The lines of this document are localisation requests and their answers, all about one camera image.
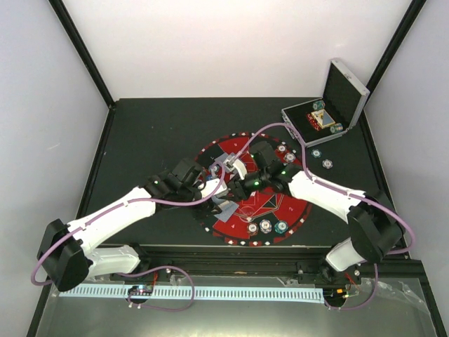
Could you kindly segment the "blue playing card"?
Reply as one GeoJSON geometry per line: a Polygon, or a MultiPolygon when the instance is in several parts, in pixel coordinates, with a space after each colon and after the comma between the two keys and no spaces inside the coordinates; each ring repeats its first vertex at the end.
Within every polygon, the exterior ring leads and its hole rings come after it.
{"type": "Polygon", "coordinates": [[[230,161],[234,158],[234,153],[223,153],[219,157],[215,158],[216,162],[222,163],[226,169],[229,169],[232,165],[230,164],[230,161]]]}
{"type": "Polygon", "coordinates": [[[226,223],[234,214],[234,212],[238,209],[238,204],[230,204],[224,208],[221,208],[221,212],[218,214],[215,214],[215,217],[222,221],[223,223],[226,223]]]}

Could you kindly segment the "clear round dealer button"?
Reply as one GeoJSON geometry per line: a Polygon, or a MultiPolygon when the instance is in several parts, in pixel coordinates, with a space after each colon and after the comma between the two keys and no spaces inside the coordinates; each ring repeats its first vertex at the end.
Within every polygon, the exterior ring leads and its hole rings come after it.
{"type": "Polygon", "coordinates": [[[243,206],[239,209],[239,217],[246,223],[253,221],[254,209],[251,206],[243,206]]]}

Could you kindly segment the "grey white chip stack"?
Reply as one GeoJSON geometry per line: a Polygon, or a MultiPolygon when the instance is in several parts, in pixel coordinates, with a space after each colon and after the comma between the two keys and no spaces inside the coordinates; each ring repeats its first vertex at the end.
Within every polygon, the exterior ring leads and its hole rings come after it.
{"type": "Polygon", "coordinates": [[[331,169],[333,167],[333,162],[329,159],[325,159],[323,160],[322,165],[325,169],[331,169]]]}

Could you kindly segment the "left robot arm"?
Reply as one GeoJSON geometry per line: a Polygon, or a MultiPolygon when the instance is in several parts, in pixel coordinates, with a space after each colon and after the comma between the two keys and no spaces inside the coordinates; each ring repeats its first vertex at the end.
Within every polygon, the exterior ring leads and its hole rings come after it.
{"type": "Polygon", "coordinates": [[[151,264],[134,248],[103,249],[101,244],[162,209],[199,206],[224,192],[223,165],[219,171],[220,176],[209,180],[204,167],[183,159],[173,170],[150,176],[144,185],[90,215],[68,223],[60,219],[50,222],[39,246],[32,283],[53,284],[58,291],[69,291],[89,277],[111,273],[145,279],[151,264]],[[47,274],[44,282],[36,279],[39,269],[47,274]]]}

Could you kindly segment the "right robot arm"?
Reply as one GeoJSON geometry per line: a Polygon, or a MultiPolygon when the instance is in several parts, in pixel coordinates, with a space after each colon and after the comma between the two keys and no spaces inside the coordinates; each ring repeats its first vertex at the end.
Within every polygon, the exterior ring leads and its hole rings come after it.
{"type": "Polygon", "coordinates": [[[379,263],[395,253],[405,227],[382,192],[370,195],[322,180],[300,165],[281,161],[265,141],[252,146],[249,153],[257,170],[229,180],[231,200],[247,200],[252,192],[270,188],[317,205],[348,225],[349,237],[334,245],[319,265],[323,281],[334,283],[349,267],[379,263]]]}

